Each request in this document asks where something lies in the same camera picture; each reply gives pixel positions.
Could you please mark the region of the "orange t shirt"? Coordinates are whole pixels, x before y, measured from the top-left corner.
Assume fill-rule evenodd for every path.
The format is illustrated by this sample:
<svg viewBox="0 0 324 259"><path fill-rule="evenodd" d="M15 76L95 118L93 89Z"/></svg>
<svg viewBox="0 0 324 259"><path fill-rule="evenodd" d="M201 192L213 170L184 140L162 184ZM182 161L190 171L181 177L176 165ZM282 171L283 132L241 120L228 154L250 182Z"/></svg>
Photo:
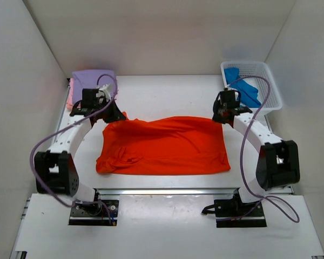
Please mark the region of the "orange t shirt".
<svg viewBox="0 0 324 259"><path fill-rule="evenodd" d="M103 130L98 174L207 175L230 171L223 128L209 118L116 121Z"/></svg>

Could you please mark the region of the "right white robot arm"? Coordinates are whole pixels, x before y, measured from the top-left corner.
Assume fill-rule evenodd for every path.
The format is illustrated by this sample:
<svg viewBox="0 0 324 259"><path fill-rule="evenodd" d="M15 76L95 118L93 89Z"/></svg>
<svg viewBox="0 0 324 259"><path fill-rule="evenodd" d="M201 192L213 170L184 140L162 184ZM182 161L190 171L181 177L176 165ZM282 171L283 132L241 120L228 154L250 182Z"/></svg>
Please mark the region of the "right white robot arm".
<svg viewBox="0 0 324 259"><path fill-rule="evenodd" d="M240 170L244 185L237 189L241 203L253 203L275 188L300 181L298 146L293 140L283 140L256 120L257 114L248 107L241 107L240 93L225 89L218 93L213 105L212 120L229 124L243 135L240 149ZM249 142L258 153L253 179L247 181L244 173L244 145Z"/></svg>

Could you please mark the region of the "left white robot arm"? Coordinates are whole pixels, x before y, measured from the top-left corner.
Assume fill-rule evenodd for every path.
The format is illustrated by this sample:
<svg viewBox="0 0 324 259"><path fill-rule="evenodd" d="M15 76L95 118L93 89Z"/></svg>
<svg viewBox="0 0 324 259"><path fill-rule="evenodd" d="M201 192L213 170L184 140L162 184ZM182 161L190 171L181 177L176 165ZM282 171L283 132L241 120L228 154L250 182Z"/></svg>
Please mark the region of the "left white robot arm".
<svg viewBox="0 0 324 259"><path fill-rule="evenodd" d="M110 124L126 119L115 103L116 94L114 84L84 88L81 100L70 111L67 126L54 133L54 143L44 152L32 150L30 162L39 193L56 199L65 195L83 204L98 201L97 190L81 183L73 159L97 121Z"/></svg>

